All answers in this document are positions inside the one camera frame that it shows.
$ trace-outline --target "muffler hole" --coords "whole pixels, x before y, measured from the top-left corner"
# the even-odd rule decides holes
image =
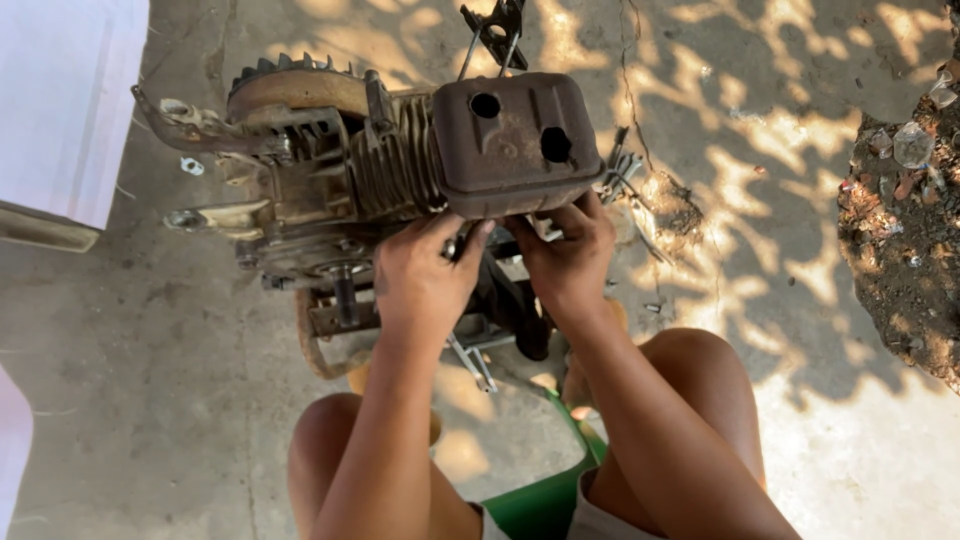
[[[500,100],[490,94],[477,94],[470,100],[470,110],[481,118],[495,118],[500,114]]]
[[[543,158],[553,163],[566,163],[570,159],[573,144],[566,138],[563,128],[547,128],[540,135],[540,152]]]

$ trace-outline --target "flywheel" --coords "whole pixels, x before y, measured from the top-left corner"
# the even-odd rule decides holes
[[[227,100],[229,123],[242,121],[251,111],[270,105],[286,105],[291,110],[336,107],[346,118],[362,121],[367,117],[367,94],[362,79],[348,71],[337,71],[333,59],[314,61],[303,53],[303,60],[292,60],[280,53],[277,63],[260,59],[256,67],[245,67],[233,80]]]

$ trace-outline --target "dirt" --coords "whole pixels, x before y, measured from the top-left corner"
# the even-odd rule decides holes
[[[921,169],[871,148],[903,124],[865,116],[837,195],[840,251],[886,347],[960,393],[960,100],[937,110],[924,96],[913,121],[935,140]]]

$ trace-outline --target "leg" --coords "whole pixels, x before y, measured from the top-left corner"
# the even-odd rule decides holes
[[[764,485],[754,391],[730,344],[708,331],[674,329],[658,333],[640,350]],[[663,536],[627,484],[613,449],[586,495],[634,527]]]
[[[347,449],[360,403],[360,396],[335,394],[311,404],[297,421],[287,461],[287,491],[300,540],[310,537]],[[481,532],[480,515],[431,464],[429,539],[477,540]]]

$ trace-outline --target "concrete floor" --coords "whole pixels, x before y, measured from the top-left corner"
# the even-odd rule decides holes
[[[534,69],[577,79],[602,151],[615,125],[639,126],[631,147],[694,190],[704,241],[673,268],[622,251],[616,295],[637,340],[692,325],[731,341],[755,382],[770,494],[809,538],[960,536],[960,399],[884,351],[836,248],[860,113],[906,119],[951,50],[936,0],[898,4],[530,0],[520,43]],[[156,0],[144,86],[222,110],[244,64],[304,49],[391,88],[442,83],[469,41],[458,7]],[[472,72],[490,72],[477,57]],[[346,383],[312,377],[290,297],[237,270],[225,240],[163,229],[170,209],[237,196],[179,158],[132,125],[119,184],[136,199],[117,196],[89,254],[0,245],[0,361],[37,415],[14,540],[294,537],[289,433]],[[492,398],[450,358],[438,375],[437,460],[473,499],[579,458],[526,382],[557,359],[492,357]]]

